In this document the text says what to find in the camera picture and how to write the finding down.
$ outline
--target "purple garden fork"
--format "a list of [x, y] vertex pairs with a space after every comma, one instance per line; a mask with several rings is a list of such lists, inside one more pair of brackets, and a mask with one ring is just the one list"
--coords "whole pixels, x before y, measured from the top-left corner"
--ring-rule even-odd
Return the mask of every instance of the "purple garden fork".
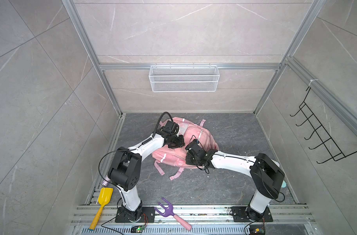
[[187, 223], [185, 220], [183, 220], [180, 216], [173, 213], [173, 205], [169, 201], [165, 200], [165, 198], [163, 198], [163, 197], [162, 197], [162, 200], [164, 200], [166, 203], [168, 203], [168, 207], [165, 207], [160, 202], [158, 202], [157, 204], [159, 204], [159, 206], [164, 208], [164, 213], [161, 213], [160, 210], [158, 210], [156, 207], [154, 207], [155, 211], [157, 211], [159, 214], [161, 214], [164, 217], [168, 217], [168, 216], [172, 215], [182, 226], [184, 226], [184, 228], [186, 228], [187, 230], [190, 231], [192, 229], [192, 226], [189, 223]]

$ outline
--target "black wall hook rack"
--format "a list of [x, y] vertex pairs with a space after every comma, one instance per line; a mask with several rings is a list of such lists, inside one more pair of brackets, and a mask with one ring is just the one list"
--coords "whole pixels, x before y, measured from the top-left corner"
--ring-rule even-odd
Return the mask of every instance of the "black wall hook rack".
[[[355, 151], [355, 152], [353, 152], [353, 153], [350, 153], [350, 154], [348, 154], [348, 155], [345, 155], [344, 153], [343, 153], [343, 151], [339, 148], [339, 146], [338, 146], [338, 144], [335, 142], [335, 140], [331, 137], [331, 135], [327, 132], [327, 130], [326, 130], [326, 128], [322, 125], [322, 123], [320, 122], [320, 120], [317, 118], [317, 116], [312, 112], [312, 110], [311, 110], [311, 108], [309, 108], [309, 106], [306, 104], [306, 102], [305, 102], [305, 100], [306, 100], [306, 98], [307, 98], [307, 96], [308, 96], [308, 94], [309, 94], [309, 91], [311, 90], [311, 88], [310, 87], [308, 87], [305, 91], [308, 91], [307, 92], [307, 94], [306, 94], [306, 96], [305, 96], [305, 98], [304, 98], [304, 101], [299, 105], [299, 110], [297, 111], [297, 113], [295, 113], [295, 115], [290, 115], [291, 117], [294, 117], [294, 116], [296, 116], [300, 111], [303, 113], [303, 115], [305, 116], [305, 121], [302, 123], [302, 124], [304, 124], [305, 122], [309, 122], [309, 124], [312, 126], [312, 128], [313, 128], [313, 132], [312, 132], [312, 134], [309, 136], [309, 138], [305, 138], [304, 137], [304, 139], [306, 139], [306, 140], [308, 140], [308, 139], [310, 139], [312, 136], [313, 136], [313, 134], [314, 133], [316, 133], [317, 134], [317, 136], [320, 138], [320, 140], [321, 140], [321, 142], [322, 143], [320, 143], [319, 145], [317, 145], [316, 147], [314, 147], [314, 148], [309, 148], [309, 149], [316, 149], [316, 148], [318, 148], [318, 147], [320, 147], [321, 145], [324, 145], [325, 146], [325, 148], [326, 148], [326, 150], [327, 150], [327, 152], [330, 154], [330, 158], [329, 159], [327, 159], [327, 160], [325, 160], [325, 161], [323, 161], [323, 162], [318, 162], [317, 161], [317, 163], [318, 164], [322, 164], [322, 163], [325, 163], [325, 162], [327, 162], [327, 161], [329, 161], [329, 160], [331, 160], [331, 159], [333, 159], [334, 161], [339, 161], [339, 160], [341, 160], [341, 159], [343, 159], [343, 158], [345, 158], [345, 157], [348, 157], [348, 156], [350, 156], [350, 155], [352, 155], [352, 154], [354, 154], [354, 153], [357, 153], [357, 150]], [[308, 109], [309, 109], [309, 111], [311, 112], [311, 115], [309, 115], [309, 117], [303, 112], [303, 107], [307, 107]], [[319, 122], [319, 124], [320, 124], [320, 126], [319, 127], [317, 127], [317, 128], [315, 128], [314, 126], [313, 126], [313, 124], [311, 123], [311, 121], [309, 120], [309, 118], [310, 117], [312, 117], [312, 116], [314, 116], [316, 119], [317, 119], [317, 121]], [[328, 139], [326, 139], [325, 141], [324, 140], [322, 140], [322, 138], [321, 138], [321, 136], [318, 134], [318, 132], [317, 132], [317, 130], [320, 128], [320, 127], [322, 127], [324, 130], [325, 130], [325, 132], [327, 133], [327, 135], [329, 136], [329, 138]], [[339, 151], [340, 151], [340, 153], [338, 153], [337, 155], [335, 155], [335, 156], [333, 156], [332, 154], [331, 154], [331, 152], [330, 152], [330, 150], [327, 148], [327, 146], [326, 146], [326, 142], [327, 141], [333, 141], [333, 143], [336, 145], [336, 147], [339, 149]], [[341, 157], [341, 158], [339, 158], [339, 159], [335, 159], [335, 157], [336, 156], [339, 156], [339, 155], [343, 155], [343, 157]]]

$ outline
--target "gray stone floor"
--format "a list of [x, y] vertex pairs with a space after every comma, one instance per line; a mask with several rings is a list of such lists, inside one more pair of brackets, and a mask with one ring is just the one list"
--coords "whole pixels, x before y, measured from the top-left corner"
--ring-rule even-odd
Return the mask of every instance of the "gray stone floor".
[[[127, 114], [117, 142], [117, 148], [130, 147], [147, 138], [154, 130], [160, 114]], [[274, 158], [254, 114], [172, 114], [199, 124], [207, 120], [204, 127], [214, 136], [221, 151], [243, 156], [265, 153]], [[210, 169], [205, 174], [198, 169], [185, 169], [173, 181], [169, 179], [178, 168], [160, 164], [165, 175], [161, 176], [154, 167], [151, 156], [142, 162], [142, 170], [137, 184], [138, 194], [143, 204], [156, 204], [165, 197], [173, 204], [248, 204], [256, 191], [253, 180], [241, 173], [223, 169]], [[282, 204], [294, 204], [288, 188]], [[116, 204], [119, 193], [115, 190], [110, 205]]]
[[266, 224], [266, 235], [307, 235], [303, 224]]

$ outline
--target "pink handle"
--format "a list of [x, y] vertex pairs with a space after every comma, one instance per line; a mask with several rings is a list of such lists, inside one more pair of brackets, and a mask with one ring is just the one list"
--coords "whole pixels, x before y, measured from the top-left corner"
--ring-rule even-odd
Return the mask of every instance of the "pink handle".
[[178, 215], [174, 215], [173, 216], [182, 226], [184, 226], [184, 228], [186, 228], [188, 231], [190, 231], [192, 229], [192, 226], [186, 222], [185, 220], [183, 220], [180, 216]]

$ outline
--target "shovel handle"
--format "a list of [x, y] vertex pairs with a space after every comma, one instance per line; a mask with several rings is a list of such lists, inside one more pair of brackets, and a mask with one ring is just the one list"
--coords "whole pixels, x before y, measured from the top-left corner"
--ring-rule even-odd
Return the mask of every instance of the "shovel handle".
[[180, 216], [178, 215], [174, 215], [173, 216], [182, 226], [184, 226], [184, 228], [186, 228], [188, 231], [190, 231], [192, 229], [192, 226], [186, 222], [185, 220], [183, 220]]
[[103, 211], [103, 208], [100, 207], [99, 210], [97, 211], [97, 214], [96, 214], [95, 218], [93, 218], [93, 220], [92, 220], [92, 223], [91, 223], [91, 226], [90, 226], [89, 230], [91, 230], [91, 231], [95, 230], [95, 227], [97, 225], [97, 222], [99, 221], [99, 218], [100, 218], [100, 215], [101, 215], [102, 211]]

